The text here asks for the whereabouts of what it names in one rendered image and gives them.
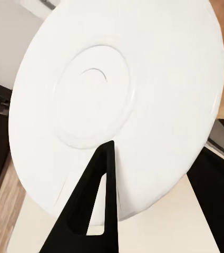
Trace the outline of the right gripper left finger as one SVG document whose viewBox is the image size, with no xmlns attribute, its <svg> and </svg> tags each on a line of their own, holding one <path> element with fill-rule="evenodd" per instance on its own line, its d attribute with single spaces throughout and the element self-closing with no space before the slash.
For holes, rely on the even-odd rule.
<svg viewBox="0 0 224 253">
<path fill-rule="evenodd" d="M 104 233 L 87 235 L 105 173 Z M 39 253 L 119 253 L 113 140 L 97 147 Z"/>
</svg>

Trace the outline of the saucer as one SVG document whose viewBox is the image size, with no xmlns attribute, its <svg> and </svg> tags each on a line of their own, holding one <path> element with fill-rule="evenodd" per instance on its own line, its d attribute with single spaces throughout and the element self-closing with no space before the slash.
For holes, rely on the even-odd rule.
<svg viewBox="0 0 224 253">
<path fill-rule="evenodd" d="M 59 218 L 114 141 L 118 222 L 154 205 L 207 144 L 224 87 L 209 0 L 62 0 L 31 41 L 9 108 L 15 170 Z M 89 226 L 104 226 L 106 173 Z"/>
</svg>

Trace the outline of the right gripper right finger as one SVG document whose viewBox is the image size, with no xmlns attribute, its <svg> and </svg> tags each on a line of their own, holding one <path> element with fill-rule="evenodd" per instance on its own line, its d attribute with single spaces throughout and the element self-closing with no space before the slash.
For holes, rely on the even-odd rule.
<svg viewBox="0 0 224 253">
<path fill-rule="evenodd" d="M 220 253 L 224 253 L 224 160 L 203 147 L 187 172 Z"/>
</svg>

